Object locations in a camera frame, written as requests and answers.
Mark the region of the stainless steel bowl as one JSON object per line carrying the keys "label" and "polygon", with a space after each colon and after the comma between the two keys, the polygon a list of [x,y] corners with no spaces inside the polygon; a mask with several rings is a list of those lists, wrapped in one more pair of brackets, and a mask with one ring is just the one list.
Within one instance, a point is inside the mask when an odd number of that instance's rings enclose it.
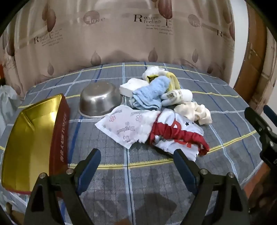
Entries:
{"label": "stainless steel bowl", "polygon": [[114,84],[91,83],[80,94],[79,112],[87,118],[101,118],[122,104],[123,97]]}

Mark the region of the yellow white cloth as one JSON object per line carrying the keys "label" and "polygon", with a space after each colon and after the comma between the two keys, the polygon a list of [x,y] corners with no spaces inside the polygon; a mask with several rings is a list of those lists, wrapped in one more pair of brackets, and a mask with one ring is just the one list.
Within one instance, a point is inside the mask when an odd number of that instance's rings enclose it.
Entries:
{"label": "yellow white cloth", "polygon": [[181,89],[177,77],[172,72],[169,72],[165,68],[161,68],[158,66],[147,67],[146,71],[142,75],[142,79],[147,81],[148,83],[151,83],[151,81],[159,76],[166,76],[167,78],[169,78],[170,84],[167,91]]}

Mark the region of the wooden door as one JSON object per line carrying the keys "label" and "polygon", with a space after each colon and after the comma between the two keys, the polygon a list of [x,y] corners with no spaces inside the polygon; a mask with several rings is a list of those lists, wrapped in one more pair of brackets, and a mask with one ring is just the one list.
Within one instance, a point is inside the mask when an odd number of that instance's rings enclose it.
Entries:
{"label": "wooden door", "polygon": [[276,40],[255,9],[247,4],[248,39],[234,90],[262,113],[276,87]]}

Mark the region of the light blue towel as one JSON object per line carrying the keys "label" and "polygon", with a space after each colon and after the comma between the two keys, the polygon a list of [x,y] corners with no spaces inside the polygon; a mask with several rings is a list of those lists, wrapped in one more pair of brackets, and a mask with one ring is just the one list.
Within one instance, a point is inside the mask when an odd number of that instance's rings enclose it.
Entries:
{"label": "light blue towel", "polygon": [[161,96],[166,93],[169,84],[169,78],[159,76],[151,81],[148,86],[134,90],[132,92],[133,96],[129,99],[131,108],[160,111],[162,108]]}

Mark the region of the white floral wipes pack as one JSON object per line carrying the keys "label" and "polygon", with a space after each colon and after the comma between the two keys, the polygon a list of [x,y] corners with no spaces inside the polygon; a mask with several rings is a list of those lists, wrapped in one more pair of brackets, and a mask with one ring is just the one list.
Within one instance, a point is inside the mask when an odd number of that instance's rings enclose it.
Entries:
{"label": "white floral wipes pack", "polygon": [[134,110],[120,105],[95,126],[126,149],[136,143],[145,143],[160,111]]}

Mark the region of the white printed sock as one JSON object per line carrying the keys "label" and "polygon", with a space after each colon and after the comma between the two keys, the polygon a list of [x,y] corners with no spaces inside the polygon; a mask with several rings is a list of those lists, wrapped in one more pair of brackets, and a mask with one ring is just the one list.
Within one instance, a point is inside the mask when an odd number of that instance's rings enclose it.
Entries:
{"label": "white printed sock", "polygon": [[192,98],[193,93],[188,89],[175,89],[161,96],[163,107],[191,102]]}

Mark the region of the red white baby garment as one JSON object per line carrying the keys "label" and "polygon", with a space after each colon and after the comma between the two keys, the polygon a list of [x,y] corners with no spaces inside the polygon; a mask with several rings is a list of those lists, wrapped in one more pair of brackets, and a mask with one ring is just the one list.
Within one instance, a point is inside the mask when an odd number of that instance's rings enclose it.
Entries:
{"label": "red white baby garment", "polygon": [[148,136],[148,143],[169,154],[180,149],[193,162],[197,156],[204,156],[210,150],[203,129],[171,109],[159,113]]}

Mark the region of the white foam block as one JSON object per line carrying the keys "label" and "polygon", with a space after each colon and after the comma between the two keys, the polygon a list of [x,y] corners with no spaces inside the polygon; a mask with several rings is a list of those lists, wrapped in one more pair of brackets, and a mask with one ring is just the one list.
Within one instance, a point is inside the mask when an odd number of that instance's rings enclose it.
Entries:
{"label": "white foam block", "polygon": [[130,98],[133,95],[133,91],[135,91],[141,87],[146,87],[148,85],[149,85],[149,83],[145,80],[131,78],[131,79],[129,79],[129,81],[127,83],[120,85],[119,91],[120,91],[121,95]]}

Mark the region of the cream ruffled cloth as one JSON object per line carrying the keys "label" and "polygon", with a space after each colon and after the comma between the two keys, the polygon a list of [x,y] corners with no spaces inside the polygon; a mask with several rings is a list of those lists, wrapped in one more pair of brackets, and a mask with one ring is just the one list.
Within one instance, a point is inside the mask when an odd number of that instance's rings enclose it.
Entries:
{"label": "cream ruffled cloth", "polygon": [[176,113],[183,115],[192,122],[198,122],[200,125],[212,124],[210,111],[205,105],[198,105],[197,102],[187,102],[177,105],[174,108]]}

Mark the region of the red gold tin box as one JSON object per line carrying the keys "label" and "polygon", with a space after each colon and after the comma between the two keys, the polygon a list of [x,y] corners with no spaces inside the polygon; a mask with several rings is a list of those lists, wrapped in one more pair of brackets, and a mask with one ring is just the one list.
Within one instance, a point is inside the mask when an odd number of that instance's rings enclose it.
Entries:
{"label": "red gold tin box", "polygon": [[1,184],[6,190],[30,194],[41,173],[52,176],[67,170],[69,115],[63,94],[19,113],[3,157]]}

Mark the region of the beige leaf print curtain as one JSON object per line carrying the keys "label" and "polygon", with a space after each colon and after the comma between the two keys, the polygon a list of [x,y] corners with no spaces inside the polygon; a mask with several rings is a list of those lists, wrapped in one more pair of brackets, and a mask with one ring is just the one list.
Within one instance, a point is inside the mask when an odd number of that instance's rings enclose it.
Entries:
{"label": "beige leaf print curtain", "polygon": [[6,83],[31,86],[104,64],[184,65],[228,82],[235,31],[229,1],[29,1],[1,36]]}

